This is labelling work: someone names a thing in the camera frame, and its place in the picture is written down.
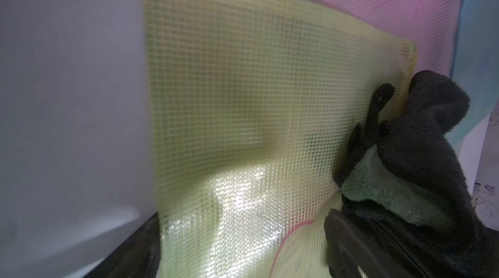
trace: gray wall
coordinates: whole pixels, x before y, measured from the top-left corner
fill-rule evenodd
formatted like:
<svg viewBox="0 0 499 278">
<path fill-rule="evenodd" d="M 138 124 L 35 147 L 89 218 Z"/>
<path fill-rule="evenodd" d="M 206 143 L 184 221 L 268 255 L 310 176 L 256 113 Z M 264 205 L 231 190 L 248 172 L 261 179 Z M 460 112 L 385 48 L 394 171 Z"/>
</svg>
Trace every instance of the gray wall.
<svg viewBox="0 0 499 278">
<path fill-rule="evenodd" d="M 71 274 L 156 210 L 142 21 L 141 0 L 0 0 L 0 276 Z"/>
</svg>

